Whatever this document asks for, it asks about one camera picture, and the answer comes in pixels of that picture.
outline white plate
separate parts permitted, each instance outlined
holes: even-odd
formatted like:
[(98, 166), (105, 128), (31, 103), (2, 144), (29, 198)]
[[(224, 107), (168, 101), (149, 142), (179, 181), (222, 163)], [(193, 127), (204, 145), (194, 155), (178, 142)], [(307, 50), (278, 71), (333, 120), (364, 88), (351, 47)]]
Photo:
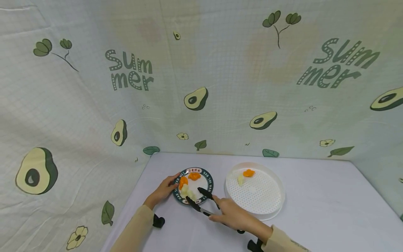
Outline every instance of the white plate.
[[(237, 178), (247, 169), (255, 174), (245, 177), (240, 186)], [(225, 194), (261, 221), (275, 217), (285, 201), (285, 190), (279, 177), (269, 168), (253, 162), (240, 163), (231, 169), (225, 179)]]
[[(206, 171), (205, 169), (200, 168), (200, 167), (191, 167), (191, 168), (187, 168), (187, 169), (181, 171), (181, 173), (179, 174), (179, 177), (176, 178), (175, 183), (179, 183), (179, 180), (181, 179), (181, 177), (188, 177), (190, 173), (200, 173), (200, 175), (201, 175), (201, 177), (196, 181), (188, 178), (189, 190), (192, 190), (193, 193), (196, 195), (196, 198), (197, 198), (197, 200), (195, 201), (196, 204), (201, 204), (207, 200), (207, 197), (203, 196), (203, 194), (201, 194), (197, 188), (201, 187), (201, 188), (206, 189), (209, 192), (213, 192), (213, 187), (214, 187), (213, 178), (211, 177), (210, 173), (208, 171)], [(179, 201), (180, 203), (182, 203), (184, 205), (190, 206), (189, 203), (187, 202), (187, 200), (185, 198), (182, 198), (179, 187), (177, 187), (173, 191), (173, 194), (177, 201)]]

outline person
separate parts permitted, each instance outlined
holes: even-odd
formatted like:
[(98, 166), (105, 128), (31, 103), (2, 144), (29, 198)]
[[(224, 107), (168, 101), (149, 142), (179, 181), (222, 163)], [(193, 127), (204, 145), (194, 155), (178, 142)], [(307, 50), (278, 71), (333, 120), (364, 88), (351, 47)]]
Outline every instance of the person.
[[(123, 232), (115, 241), (110, 252), (138, 252), (143, 241), (150, 232), (154, 220), (154, 207), (167, 198), (178, 187), (173, 181), (179, 176), (168, 176), (158, 188), (151, 193), (133, 215)], [(233, 200), (213, 196), (219, 205), (222, 215), (211, 215), (209, 219), (220, 222), (232, 229), (245, 230), (263, 241), (263, 252), (307, 252), (302, 245), (293, 241), (276, 226), (267, 226), (247, 211), (239, 207)]]

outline black clip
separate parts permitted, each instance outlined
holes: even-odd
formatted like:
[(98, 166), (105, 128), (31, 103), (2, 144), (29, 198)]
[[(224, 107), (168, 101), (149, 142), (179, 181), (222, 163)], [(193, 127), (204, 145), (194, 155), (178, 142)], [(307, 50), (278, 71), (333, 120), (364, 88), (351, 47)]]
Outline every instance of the black clip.
[(262, 245), (263, 245), (263, 242), (260, 239), (258, 239), (258, 241), (256, 243), (254, 243), (252, 240), (249, 240), (248, 250), (250, 250), (252, 252), (263, 252)]
[(162, 228), (165, 224), (165, 219), (163, 217), (158, 218), (156, 214), (154, 214), (154, 221), (152, 223), (153, 227)]

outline orange carrot chunk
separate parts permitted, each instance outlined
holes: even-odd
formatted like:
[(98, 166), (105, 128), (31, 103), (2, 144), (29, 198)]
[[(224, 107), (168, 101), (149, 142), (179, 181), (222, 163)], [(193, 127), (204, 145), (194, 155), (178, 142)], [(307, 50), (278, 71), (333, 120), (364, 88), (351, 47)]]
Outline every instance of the orange carrot chunk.
[(187, 177), (185, 177), (185, 176), (181, 177), (181, 179), (179, 180), (179, 190), (182, 190), (182, 187), (184, 184), (187, 184), (187, 185), (189, 184), (187, 182)]
[(247, 169), (246, 171), (243, 172), (244, 177), (252, 177), (255, 174), (255, 171), (251, 169)]
[(201, 177), (201, 175), (200, 175), (200, 173), (190, 173), (188, 177), (191, 180), (196, 181)]

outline perforated tray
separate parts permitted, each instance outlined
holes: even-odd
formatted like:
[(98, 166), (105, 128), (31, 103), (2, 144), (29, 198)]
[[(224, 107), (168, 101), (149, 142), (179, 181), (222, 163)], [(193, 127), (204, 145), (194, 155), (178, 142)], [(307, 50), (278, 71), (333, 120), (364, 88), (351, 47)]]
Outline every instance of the perforated tray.
[[(245, 177), (240, 186), (237, 178), (247, 169), (254, 170), (255, 174)], [(269, 168), (253, 162), (240, 163), (231, 169), (225, 179), (225, 194), (261, 221), (275, 217), (285, 201), (279, 177)]]

